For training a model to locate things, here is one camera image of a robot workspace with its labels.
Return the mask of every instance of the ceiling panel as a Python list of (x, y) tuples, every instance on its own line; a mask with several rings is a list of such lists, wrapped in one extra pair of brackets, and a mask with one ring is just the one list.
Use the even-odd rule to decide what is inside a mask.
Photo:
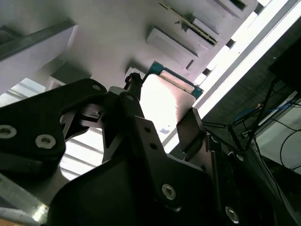
[[(230, 38), (229, 31), (236, 30), (240, 21), (222, 9), (216, 3), (219, 1), (167, 0), (167, 3), (184, 16), (194, 13), (217, 34)], [(106, 88), (113, 85), (122, 87), (128, 66), (147, 70), (155, 60), (194, 81), (206, 67), (204, 64), (209, 63), (207, 60), (214, 57), (202, 56), (202, 48), (188, 37), (178, 17), (160, 6), (158, 0), (0, 1), (0, 24), (23, 34), (36, 32), (65, 18), (74, 20), (79, 29), (72, 48), (62, 58), (90, 72), (92, 78)], [(145, 43), (153, 26), (202, 57), (194, 62), (190, 70), (181, 67), (160, 50)]]

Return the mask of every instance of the blue cable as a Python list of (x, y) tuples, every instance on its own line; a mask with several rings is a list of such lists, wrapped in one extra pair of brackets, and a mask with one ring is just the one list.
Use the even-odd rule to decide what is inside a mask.
[[(268, 110), (265, 110), (265, 112), (272, 112), (272, 111), (275, 111), (275, 110), (280, 110), (280, 109), (286, 109), (286, 108), (289, 108), (290, 106), (292, 105), (292, 103), (290, 101), (288, 101), (285, 105), (281, 106), (281, 107), (277, 107), (277, 108), (273, 108), (273, 109), (268, 109)], [(248, 114), (248, 113), (251, 113), (252, 111), (255, 111), (256, 109), (247, 109), (247, 110), (244, 110), (242, 112), (240, 112), (236, 117), (235, 117), (235, 120), (233, 122), (236, 122), (238, 119), (240, 119), (242, 116)]]

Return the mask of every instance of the wooden surface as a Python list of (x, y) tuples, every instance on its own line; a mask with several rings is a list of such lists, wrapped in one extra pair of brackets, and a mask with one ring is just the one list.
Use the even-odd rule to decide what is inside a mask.
[(0, 226), (22, 226), (22, 225), (0, 219)]

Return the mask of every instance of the metal screw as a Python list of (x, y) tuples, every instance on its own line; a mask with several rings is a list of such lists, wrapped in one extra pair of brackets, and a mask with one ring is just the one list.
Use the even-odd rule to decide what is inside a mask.
[(175, 199), (175, 190), (171, 185), (163, 184), (162, 192), (166, 196), (166, 198), (168, 198), (169, 200)]
[(96, 90), (101, 90), (102, 88), (100, 88), (99, 86), (97, 86), (97, 85), (93, 85), (92, 86), (94, 89), (96, 89)]
[(231, 207), (226, 206), (226, 214), (234, 224), (239, 223), (238, 215)]
[(134, 98), (130, 95), (127, 95), (127, 98), (130, 99), (130, 100), (134, 100)]
[(56, 140), (49, 134), (42, 134), (37, 136), (35, 140), (36, 146), (43, 149), (51, 149), (56, 144)]
[(10, 139), (17, 134), (17, 130), (10, 125), (0, 125), (0, 139)]
[(237, 157), (239, 160), (244, 161), (244, 158), (243, 158), (242, 156), (240, 156), (240, 155), (237, 154), (236, 157)]

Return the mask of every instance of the screw hole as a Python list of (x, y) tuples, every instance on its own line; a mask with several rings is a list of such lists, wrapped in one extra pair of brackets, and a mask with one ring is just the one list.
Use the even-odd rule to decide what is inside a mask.
[(50, 144), (51, 140), (47, 137), (44, 137), (41, 139), (41, 142), (48, 145), (48, 144)]
[(152, 148), (152, 149), (154, 149), (154, 150), (156, 150), (158, 147), (157, 147), (157, 145), (155, 145), (154, 143), (151, 143), (150, 144), (150, 147)]
[(8, 128), (2, 128), (2, 129), (0, 129), (0, 134), (9, 135), (10, 133), (11, 133), (10, 129), (8, 129)]
[(144, 130), (145, 130), (147, 133), (150, 133), (150, 132), (151, 132), (150, 128), (147, 128), (147, 127), (145, 127)]

